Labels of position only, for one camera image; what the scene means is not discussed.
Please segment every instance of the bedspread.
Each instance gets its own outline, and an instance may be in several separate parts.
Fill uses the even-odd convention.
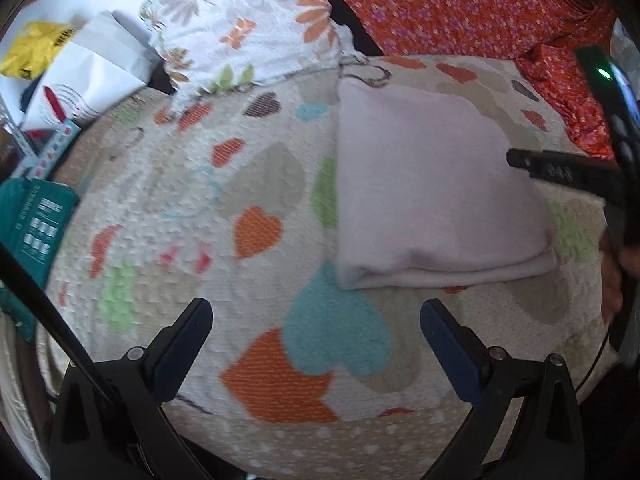
[[[350,76],[462,96],[515,147],[577,152],[512,62],[387,57],[203,100],[179,122],[165,117],[169,97],[144,89],[98,120],[56,176],[82,195],[47,287],[62,316],[106,360],[148,344],[193,297],[210,301],[212,332],[164,408],[178,432],[266,478],[427,470],[468,412],[420,332],[429,298],[514,357],[560,352],[574,380],[604,336],[601,204],[548,184],[537,185],[558,228],[552,273],[338,288],[337,85]],[[38,352],[55,390],[68,359],[41,328]],[[606,354],[590,384],[611,363]]]

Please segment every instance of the red floral dress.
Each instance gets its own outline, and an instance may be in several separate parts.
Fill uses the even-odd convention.
[[[602,112],[596,104],[593,116],[590,93],[570,53],[582,44],[608,47],[615,15],[606,4],[585,11],[571,0],[345,1],[385,54],[516,59],[529,52],[518,66],[562,114],[570,137],[592,155],[611,156]],[[541,44],[550,50],[530,52]]]

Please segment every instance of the metal bolt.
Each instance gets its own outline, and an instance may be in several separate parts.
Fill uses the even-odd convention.
[[[142,346],[134,346],[127,352],[127,359],[129,361],[137,361],[145,354],[145,349]]]
[[[502,361],[507,357],[507,351],[501,346],[492,346],[489,348],[489,355],[496,361]]]
[[[554,364],[555,366],[563,366],[564,365],[564,359],[562,359],[561,355],[558,354],[551,354],[549,356],[549,360],[551,361],[552,364]]]

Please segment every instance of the yellow package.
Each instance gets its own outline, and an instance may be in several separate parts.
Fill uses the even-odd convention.
[[[28,22],[0,62],[0,74],[36,79],[75,33],[65,23]]]

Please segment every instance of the pink cloth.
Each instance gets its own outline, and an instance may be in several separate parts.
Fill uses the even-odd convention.
[[[352,78],[340,98],[341,286],[475,285],[556,266],[545,199],[471,102]]]

